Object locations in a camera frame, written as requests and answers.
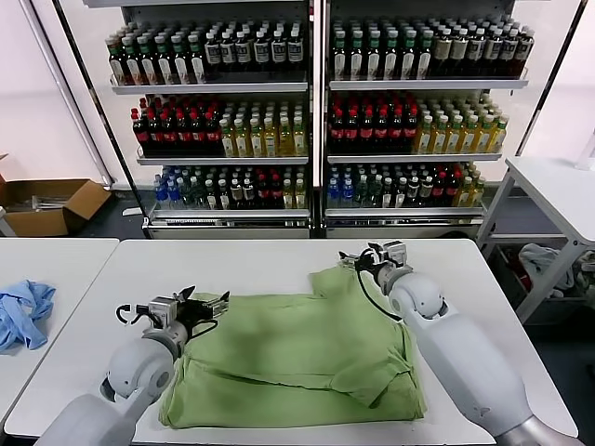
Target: cardboard box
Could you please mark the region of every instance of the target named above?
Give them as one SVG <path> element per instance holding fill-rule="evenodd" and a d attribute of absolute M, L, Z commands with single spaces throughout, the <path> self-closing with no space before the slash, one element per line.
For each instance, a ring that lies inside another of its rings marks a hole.
<path fill-rule="evenodd" d="M 9 212 L 9 206 L 40 197 L 69 197 L 61 209 L 40 212 Z M 19 237 L 52 237 L 80 230 L 111 194 L 89 179 L 9 181 L 0 178 L 0 206 L 7 209 L 5 221 Z"/>

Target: shelf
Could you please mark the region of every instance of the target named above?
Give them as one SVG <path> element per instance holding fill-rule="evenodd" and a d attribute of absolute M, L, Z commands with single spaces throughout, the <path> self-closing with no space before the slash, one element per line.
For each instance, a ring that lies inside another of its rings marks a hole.
<path fill-rule="evenodd" d="M 326 209 L 327 218 L 460 218 L 483 216 L 482 207 L 344 208 Z"/>
<path fill-rule="evenodd" d="M 194 210 L 155 210 L 153 217 L 160 219 L 199 219 L 199 220 L 291 220 L 305 219 L 310 216 L 308 209 L 254 209 L 209 211 Z"/>
<path fill-rule="evenodd" d="M 83 0 L 88 7 L 156 7 L 212 3 L 300 2 L 302 0 Z"/>
<path fill-rule="evenodd" d="M 188 85 L 117 85 L 112 77 L 112 91 L 116 95 L 188 95 L 200 93 L 300 93 L 308 90 L 308 83 L 254 82 L 206 83 Z"/>
<path fill-rule="evenodd" d="M 362 90 L 512 90 L 524 88 L 523 79 L 424 79 L 420 81 L 331 81 L 333 91 Z"/>
<path fill-rule="evenodd" d="M 501 153 L 461 153 L 444 155 L 328 155 L 330 164 L 353 163 L 456 163 L 469 161 L 497 161 Z"/>
<path fill-rule="evenodd" d="M 304 165 L 307 156 L 284 158 L 145 158 L 139 156 L 140 165 Z"/>

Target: blue cloth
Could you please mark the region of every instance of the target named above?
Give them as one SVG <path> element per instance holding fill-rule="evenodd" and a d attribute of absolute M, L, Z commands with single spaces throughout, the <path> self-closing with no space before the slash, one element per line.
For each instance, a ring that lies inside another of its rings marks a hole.
<path fill-rule="evenodd" d="M 52 286 L 30 281 L 0 290 L 0 351 L 15 341 L 24 343 L 29 350 L 47 342 L 47 336 L 33 322 L 49 316 L 55 292 Z"/>

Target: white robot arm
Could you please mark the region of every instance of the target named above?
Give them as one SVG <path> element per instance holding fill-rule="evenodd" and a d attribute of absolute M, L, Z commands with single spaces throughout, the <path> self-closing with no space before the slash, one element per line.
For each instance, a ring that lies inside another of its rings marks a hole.
<path fill-rule="evenodd" d="M 358 271 L 358 277 L 363 270 L 374 275 L 399 315 L 393 319 L 403 319 L 415 333 L 419 351 L 458 410 L 492 435 L 496 444 L 583 444 L 551 429 L 533 414 L 521 377 L 477 325 L 444 300 L 437 283 L 407 266 L 403 243 L 370 243 L 360 256 L 339 254 Z M 361 277 L 360 285 L 371 300 Z"/>

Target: metal shelf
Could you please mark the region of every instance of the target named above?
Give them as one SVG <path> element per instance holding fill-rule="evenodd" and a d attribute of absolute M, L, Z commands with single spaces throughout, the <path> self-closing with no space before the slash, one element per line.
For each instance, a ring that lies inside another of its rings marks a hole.
<path fill-rule="evenodd" d="M 524 79 L 424 79 L 411 81 L 331 81 L 333 91 L 362 90 L 512 90 L 524 88 Z"/>
<path fill-rule="evenodd" d="M 139 156 L 140 165 L 304 165 L 307 156 L 285 158 L 145 158 Z"/>
<path fill-rule="evenodd" d="M 326 209 L 327 218 L 459 218 L 483 216 L 482 207 L 344 208 Z"/>
<path fill-rule="evenodd" d="M 497 161 L 501 153 L 461 153 L 442 155 L 329 155 L 330 164 L 354 163 L 456 163 L 469 161 Z"/>
<path fill-rule="evenodd" d="M 117 85 L 112 79 L 116 95 L 188 95 L 194 93 L 301 93 L 307 82 L 260 82 L 248 84 L 188 84 L 188 85 Z"/>
<path fill-rule="evenodd" d="M 165 209 L 153 211 L 152 216 L 158 219 L 183 220 L 291 220 L 308 218 L 310 216 L 310 211 L 308 209 L 253 209 L 228 211 Z"/>

